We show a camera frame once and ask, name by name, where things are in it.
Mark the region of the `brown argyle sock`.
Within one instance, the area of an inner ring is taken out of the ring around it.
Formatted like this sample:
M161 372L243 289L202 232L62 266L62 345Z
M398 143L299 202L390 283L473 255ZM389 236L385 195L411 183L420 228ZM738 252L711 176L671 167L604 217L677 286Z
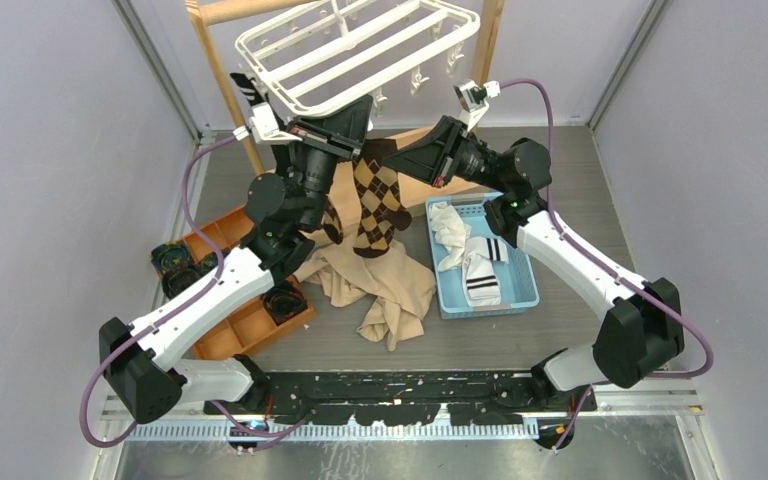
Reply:
M327 198L322 217L322 229L328 239L334 244L341 244L344 239L344 229L339 213L332 201Z
M398 173L383 165L398 150L390 138L368 139L360 156L352 161L353 182L360 202L360 220L353 246L363 258L383 256L396 231L406 230L412 215L401 201Z

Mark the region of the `white plastic clip hanger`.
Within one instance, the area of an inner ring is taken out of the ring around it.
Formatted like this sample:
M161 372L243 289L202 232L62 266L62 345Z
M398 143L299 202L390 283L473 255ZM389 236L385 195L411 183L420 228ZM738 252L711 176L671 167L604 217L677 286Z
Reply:
M445 1L314 1L242 32L235 48L257 86L292 115L327 116L382 87L427 81L421 67L456 54L477 12Z

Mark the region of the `black white-striped sock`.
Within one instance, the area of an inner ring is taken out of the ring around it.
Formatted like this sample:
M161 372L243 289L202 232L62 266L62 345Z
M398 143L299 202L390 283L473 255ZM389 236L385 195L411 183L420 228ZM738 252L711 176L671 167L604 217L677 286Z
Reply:
M259 90L251 76L240 72L232 72L229 76L250 106L268 102L268 96Z

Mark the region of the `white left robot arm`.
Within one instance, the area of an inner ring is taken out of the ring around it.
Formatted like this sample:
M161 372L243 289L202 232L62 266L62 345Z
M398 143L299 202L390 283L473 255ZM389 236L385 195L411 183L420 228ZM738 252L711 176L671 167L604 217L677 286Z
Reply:
M288 163L259 175L244 206L252 229L209 273L155 311L129 324L112 318L99 331L100 372L138 424L160 419L180 403L222 400L258 412L265 385L243 361L187 360L204 334L245 303L291 276L315 243L337 165L361 153L373 99L365 94L335 112L297 116L279 126L268 103L255 106L233 139L285 146Z

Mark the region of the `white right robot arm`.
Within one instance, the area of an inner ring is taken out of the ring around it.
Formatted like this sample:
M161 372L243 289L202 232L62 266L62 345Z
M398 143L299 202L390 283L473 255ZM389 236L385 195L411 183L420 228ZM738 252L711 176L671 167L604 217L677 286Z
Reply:
M550 211L540 195L552 182L550 153L542 144L521 138L499 153L463 122L444 116L383 163L436 188L458 177L498 191L484 204L492 232L547 266L600 319L591 344L564 349L532 368L530 392L540 408L556 410L571 390L588 384L630 388L683 352L677 287L621 267Z

